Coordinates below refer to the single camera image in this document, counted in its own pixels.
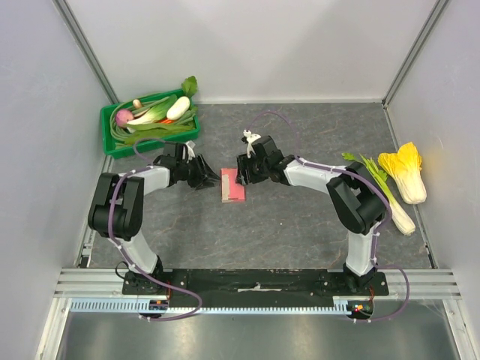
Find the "pink express box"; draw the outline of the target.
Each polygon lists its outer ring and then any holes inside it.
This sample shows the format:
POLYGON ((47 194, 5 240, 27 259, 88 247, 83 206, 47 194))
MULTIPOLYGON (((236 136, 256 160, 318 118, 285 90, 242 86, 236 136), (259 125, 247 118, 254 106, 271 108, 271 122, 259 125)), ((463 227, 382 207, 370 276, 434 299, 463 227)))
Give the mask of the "pink express box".
POLYGON ((246 200, 245 188, 236 182, 237 169, 222 168, 220 170, 222 203, 243 203, 246 200))

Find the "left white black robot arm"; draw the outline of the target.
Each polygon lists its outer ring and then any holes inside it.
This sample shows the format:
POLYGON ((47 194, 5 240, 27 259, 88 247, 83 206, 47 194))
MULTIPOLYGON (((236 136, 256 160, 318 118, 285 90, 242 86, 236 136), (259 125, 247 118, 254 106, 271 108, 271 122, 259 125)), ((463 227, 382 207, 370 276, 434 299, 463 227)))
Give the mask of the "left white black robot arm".
POLYGON ((103 172, 88 213, 88 226, 109 239, 127 263, 139 287, 149 295, 164 288, 163 265, 142 233, 144 197, 186 182, 195 190, 211 188, 221 177, 194 152, 192 142, 165 142, 163 153, 141 169, 103 172))

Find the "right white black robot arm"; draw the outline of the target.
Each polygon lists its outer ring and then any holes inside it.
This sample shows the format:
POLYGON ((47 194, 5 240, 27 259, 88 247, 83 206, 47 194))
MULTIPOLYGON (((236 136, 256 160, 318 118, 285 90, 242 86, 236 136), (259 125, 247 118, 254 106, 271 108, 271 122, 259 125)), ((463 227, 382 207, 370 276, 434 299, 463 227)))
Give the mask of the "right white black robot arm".
POLYGON ((309 188, 330 196, 341 224, 348 230, 348 254, 340 282, 352 295, 367 290, 376 275, 375 247, 389 202, 358 161, 349 166, 328 166, 293 154, 285 156, 271 136, 246 130, 247 145, 237 157, 236 182, 256 184, 267 179, 286 186, 309 188))

